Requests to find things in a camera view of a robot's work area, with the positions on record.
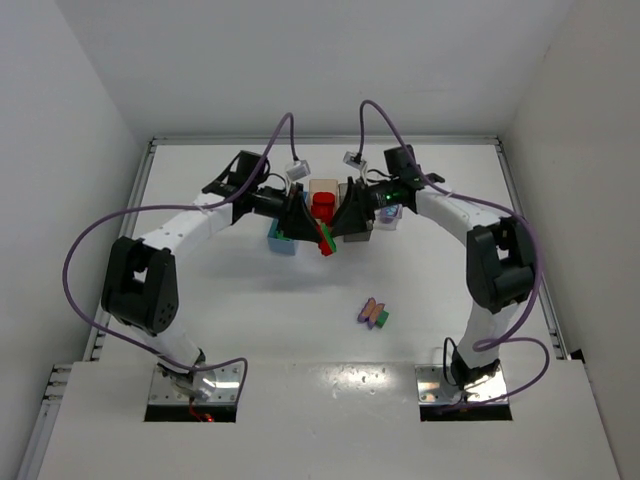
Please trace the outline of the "red rounded lego brick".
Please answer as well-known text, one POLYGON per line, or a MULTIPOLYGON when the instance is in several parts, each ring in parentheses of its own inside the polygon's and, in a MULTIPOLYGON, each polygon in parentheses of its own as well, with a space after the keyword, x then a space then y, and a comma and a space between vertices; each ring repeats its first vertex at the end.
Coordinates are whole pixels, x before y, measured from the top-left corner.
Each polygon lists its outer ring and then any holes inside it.
POLYGON ((323 205, 314 205, 311 213, 318 222, 329 224, 333 218, 334 209, 323 205))

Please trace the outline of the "purple butterfly lego brick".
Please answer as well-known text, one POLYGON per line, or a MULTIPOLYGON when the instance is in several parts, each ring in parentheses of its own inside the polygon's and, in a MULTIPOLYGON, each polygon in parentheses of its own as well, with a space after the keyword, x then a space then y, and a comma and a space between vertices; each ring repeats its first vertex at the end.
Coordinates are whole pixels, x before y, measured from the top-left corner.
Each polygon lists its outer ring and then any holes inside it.
POLYGON ((365 302, 364 306, 362 307, 362 309, 358 313, 357 322, 366 324, 369 329, 376 328, 376 327, 373 326, 373 323, 375 322, 375 319, 376 319, 377 315, 382 310, 386 310, 385 304, 384 303, 379 303, 379 302, 376 301, 375 298, 370 297, 365 302))

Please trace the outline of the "green number lego brick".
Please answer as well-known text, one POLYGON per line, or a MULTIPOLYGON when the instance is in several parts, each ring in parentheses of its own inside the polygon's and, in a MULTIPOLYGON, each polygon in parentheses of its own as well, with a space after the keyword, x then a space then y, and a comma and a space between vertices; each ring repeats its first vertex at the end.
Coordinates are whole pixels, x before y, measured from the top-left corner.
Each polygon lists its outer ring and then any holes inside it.
POLYGON ((384 326, 384 324, 386 323, 387 319, 389 317, 389 313, 386 310, 382 310, 376 317, 375 322, 373 323, 373 326, 376 328, 382 328, 384 326))

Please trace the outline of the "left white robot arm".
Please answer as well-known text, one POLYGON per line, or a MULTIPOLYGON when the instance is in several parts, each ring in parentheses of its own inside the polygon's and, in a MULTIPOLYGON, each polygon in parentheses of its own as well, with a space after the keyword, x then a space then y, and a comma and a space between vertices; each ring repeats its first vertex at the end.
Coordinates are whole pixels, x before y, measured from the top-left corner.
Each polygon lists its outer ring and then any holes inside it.
POLYGON ((325 239, 302 185, 268 187, 269 172, 267 160, 242 150, 191 208, 137 239, 122 236, 111 247, 101 306, 154 350, 163 374, 184 393, 200 395, 203 387, 212 386, 214 375, 204 371, 204 352, 177 318, 178 263, 250 213, 276 220, 287 239, 316 244, 325 239))

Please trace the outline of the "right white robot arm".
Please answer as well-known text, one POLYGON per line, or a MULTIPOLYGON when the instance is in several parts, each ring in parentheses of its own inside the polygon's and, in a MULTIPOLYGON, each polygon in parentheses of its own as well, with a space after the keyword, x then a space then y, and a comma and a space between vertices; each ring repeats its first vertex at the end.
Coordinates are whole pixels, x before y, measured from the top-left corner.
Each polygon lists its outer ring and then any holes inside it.
POLYGON ((473 304, 445 377, 463 388, 495 373, 500 364, 499 346, 518 306, 529 299, 536 284, 534 242, 513 215, 498 216, 446 191, 442 177, 422 172, 412 147, 388 149, 384 157, 386 179, 347 179, 331 233, 361 233, 371 228, 376 213, 401 206, 435 222, 462 244, 473 304))

